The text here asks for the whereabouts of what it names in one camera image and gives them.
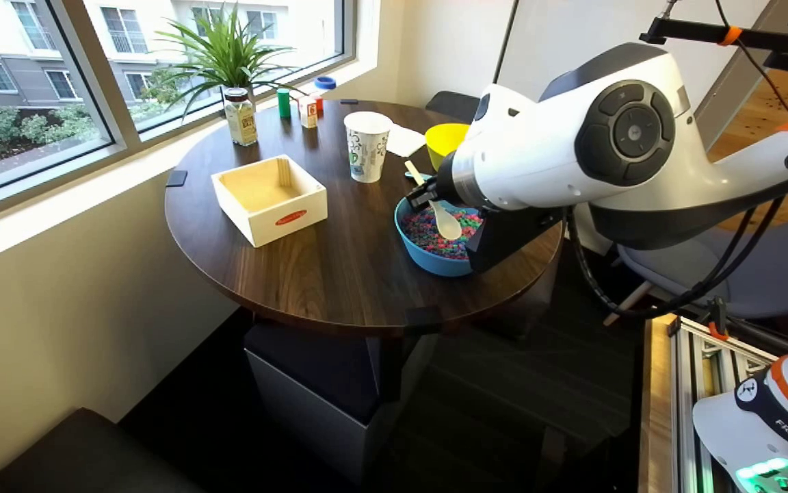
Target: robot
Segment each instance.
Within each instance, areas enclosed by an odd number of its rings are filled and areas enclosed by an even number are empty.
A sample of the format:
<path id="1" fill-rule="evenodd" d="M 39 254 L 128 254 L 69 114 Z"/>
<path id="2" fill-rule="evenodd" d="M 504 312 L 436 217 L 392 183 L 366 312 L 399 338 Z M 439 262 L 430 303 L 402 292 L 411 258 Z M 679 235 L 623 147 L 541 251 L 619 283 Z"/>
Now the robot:
<path id="1" fill-rule="evenodd" d="M 788 123 L 708 162 L 675 61 L 622 45 L 554 79 L 540 101 L 492 86 L 465 142 L 408 201 L 467 203 L 491 220 L 547 212 L 547 223 L 588 205 L 601 235 L 655 249 L 785 192 Z M 788 490 L 788 358 L 701 399 L 693 424 L 738 490 Z"/>

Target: box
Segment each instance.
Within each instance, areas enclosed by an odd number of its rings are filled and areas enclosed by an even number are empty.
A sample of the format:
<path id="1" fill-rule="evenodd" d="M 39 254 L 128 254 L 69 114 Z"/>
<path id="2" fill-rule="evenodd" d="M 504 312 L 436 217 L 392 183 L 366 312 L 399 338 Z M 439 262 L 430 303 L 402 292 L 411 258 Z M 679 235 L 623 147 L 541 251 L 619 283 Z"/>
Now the box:
<path id="1" fill-rule="evenodd" d="M 255 247 L 328 220 L 325 186 L 291 157 L 217 172 L 210 183 L 222 212 Z"/>

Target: blue bowl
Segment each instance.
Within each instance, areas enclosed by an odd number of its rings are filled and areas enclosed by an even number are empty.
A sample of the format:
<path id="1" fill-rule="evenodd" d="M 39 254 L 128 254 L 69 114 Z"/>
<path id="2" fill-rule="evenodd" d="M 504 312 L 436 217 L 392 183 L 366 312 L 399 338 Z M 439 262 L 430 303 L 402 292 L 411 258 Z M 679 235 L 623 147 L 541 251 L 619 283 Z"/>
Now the blue bowl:
<path id="1" fill-rule="evenodd" d="M 398 229 L 406 251 L 411 254 L 411 260 L 419 268 L 425 268 L 436 277 L 467 277 L 474 272 L 467 258 L 444 258 L 444 254 L 421 249 L 399 225 L 408 214 L 411 214 L 411 205 L 406 201 L 399 201 L 393 205 L 393 229 Z"/>

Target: floor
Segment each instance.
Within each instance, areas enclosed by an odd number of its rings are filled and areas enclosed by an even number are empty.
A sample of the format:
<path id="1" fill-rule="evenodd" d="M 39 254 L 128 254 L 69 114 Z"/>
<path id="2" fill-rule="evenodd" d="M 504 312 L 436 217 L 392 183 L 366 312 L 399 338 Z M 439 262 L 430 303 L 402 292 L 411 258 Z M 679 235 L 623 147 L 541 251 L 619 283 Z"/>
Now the floor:
<path id="1" fill-rule="evenodd" d="M 590 258 L 615 297 L 630 277 Z M 415 394 L 362 487 L 266 417 L 240 340 L 247 312 L 214 332 L 120 427 L 214 493 L 540 493 L 634 490 L 641 324 L 604 307 L 563 249 L 541 321 L 441 338 Z"/>

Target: paper cup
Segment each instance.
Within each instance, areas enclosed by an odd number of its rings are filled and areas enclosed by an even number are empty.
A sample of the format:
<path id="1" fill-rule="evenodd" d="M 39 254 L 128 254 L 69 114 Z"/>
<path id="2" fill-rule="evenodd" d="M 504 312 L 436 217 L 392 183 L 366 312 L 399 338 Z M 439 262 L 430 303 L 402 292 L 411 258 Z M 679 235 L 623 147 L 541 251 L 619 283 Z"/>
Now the paper cup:
<path id="1" fill-rule="evenodd" d="M 384 176 L 392 120 L 381 112 L 344 114 L 347 172 L 352 181 L 374 183 Z"/>

